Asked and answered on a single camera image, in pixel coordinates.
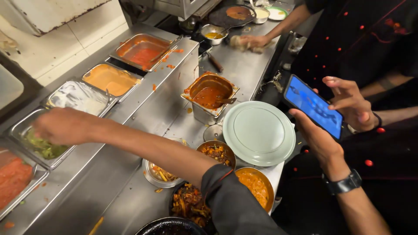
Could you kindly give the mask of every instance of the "small steel bowl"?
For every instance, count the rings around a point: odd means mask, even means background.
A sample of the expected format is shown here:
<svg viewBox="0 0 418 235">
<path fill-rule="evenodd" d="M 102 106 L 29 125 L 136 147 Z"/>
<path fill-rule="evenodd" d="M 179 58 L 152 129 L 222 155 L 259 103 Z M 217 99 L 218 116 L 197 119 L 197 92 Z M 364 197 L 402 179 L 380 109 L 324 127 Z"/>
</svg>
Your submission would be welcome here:
<svg viewBox="0 0 418 235">
<path fill-rule="evenodd" d="M 224 147 L 225 157 L 231 162 L 232 169 L 235 170 L 237 159 L 232 149 L 224 142 L 219 141 L 219 140 L 209 140 L 199 145 L 199 147 L 197 147 L 196 150 L 199 152 L 202 152 L 203 147 L 213 147 L 215 145 Z"/>
<path fill-rule="evenodd" d="M 267 187 L 267 192 L 268 192 L 268 201 L 264 209 L 267 211 L 267 213 L 270 212 L 271 208 L 273 207 L 274 198 L 275 198 L 273 186 L 271 186 L 270 180 L 267 178 L 267 176 L 265 176 L 265 174 L 263 174 L 261 171 L 259 171 L 256 168 L 242 167 L 242 168 L 235 170 L 235 173 L 240 172 L 240 171 L 249 171 L 250 173 L 260 177 L 261 181 L 263 181 L 264 185 Z"/>
<path fill-rule="evenodd" d="M 268 17 L 270 16 L 270 11 L 268 11 L 267 9 L 265 9 L 265 8 L 260 8 L 260 7 L 255 7 L 254 8 L 254 11 L 255 10 L 262 10 L 262 11 L 264 11 L 264 12 L 267 12 L 267 14 L 268 14 L 268 16 L 267 17 L 264 17 L 264 18 L 259 18 L 258 16 L 253 20 L 253 22 L 254 23 L 256 23 L 256 24 L 264 24 L 267 20 L 268 20 Z"/>
<path fill-rule="evenodd" d="M 167 139 L 173 140 L 173 141 L 177 141 L 187 147 L 190 147 L 189 144 L 184 141 L 183 139 L 177 138 L 177 137 L 168 137 Z M 145 178 L 148 180 L 148 182 L 150 182 L 152 185 L 160 187 L 160 188 L 171 188 L 174 187 L 176 185 L 178 185 L 179 183 L 181 183 L 183 181 L 183 179 L 178 178 L 176 180 L 173 181 L 163 181 L 163 179 L 161 178 L 160 175 L 158 175 L 154 170 L 154 164 L 152 162 L 149 162 L 146 159 L 142 159 L 142 166 L 143 169 L 145 171 Z"/>
<path fill-rule="evenodd" d="M 219 38 L 219 39 L 207 38 L 205 35 L 208 33 L 218 33 L 222 35 L 222 38 Z M 228 33 L 229 33 L 229 30 L 225 30 L 225 28 L 213 26 L 211 24 L 207 24 L 200 29 L 200 34 L 205 38 L 207 42 L 209 42 L 213 46 L 221 44 L 222 40 L 226 38 L 226 36 L 228 36 Z"/>
</svg>

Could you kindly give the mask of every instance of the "phone screen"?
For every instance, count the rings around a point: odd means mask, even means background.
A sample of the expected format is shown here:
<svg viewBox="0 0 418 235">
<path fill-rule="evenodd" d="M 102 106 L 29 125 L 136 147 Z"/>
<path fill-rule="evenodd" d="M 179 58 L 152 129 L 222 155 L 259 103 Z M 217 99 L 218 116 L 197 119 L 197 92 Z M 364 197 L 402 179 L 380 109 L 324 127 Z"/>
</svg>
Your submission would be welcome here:
<svg viewBox="0 0 418 235">
<path fill-rule="evenodd" d="M 342 115 L 335 110 L 329 110 L 329 104 L 298 77 L 291 77 L 285 97 L 335 138 L 340 138 Z"/>
</svg>

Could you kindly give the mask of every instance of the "black cast iron pan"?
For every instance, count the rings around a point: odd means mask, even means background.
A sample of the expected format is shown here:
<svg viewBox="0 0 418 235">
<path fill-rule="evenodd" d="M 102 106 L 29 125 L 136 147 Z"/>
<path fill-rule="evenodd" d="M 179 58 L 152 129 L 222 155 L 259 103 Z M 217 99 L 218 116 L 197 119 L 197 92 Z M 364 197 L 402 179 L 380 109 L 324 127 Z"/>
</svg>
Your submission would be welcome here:
<svg viewBox="0 0 418 235">
<path fill-rule="evenodd" d="M 171 193 L 171 198 L 170 201 L 168 203 L 168 214 L 170 216 L 174 216 L 174 212 L 171 211 L 171 209 L 173 208 L 173 196 L 174 194 L 181 188 L 181 187 L 185 187 L 184 184 L 188 184 L 189 182 L 187 181 L 183 181 L 181 184 L 178 184 L 174 187 L 173 192 Z M 191 221 L 191 220 L 187 220 L 190 221 L 191 223 L 195 224 L 197 227 L 199 227 L 199 225 L 197 225 L 195 222 Z M 206 224 L 205 227 L 203 227 L 203 230 L 206 232 L 207 235 L 214 235 L 217 233 L 217 230 L 215 228 L 215 225 L 213 224 L 212 218 L 209 219 L 208 223 Z"/>
<path fill-rule="evenodd" d="M 154 220 L 139 230 L 136 235 L 207 235 L 194 222 L 179 218 L 166 217 Z"/>
</svg>

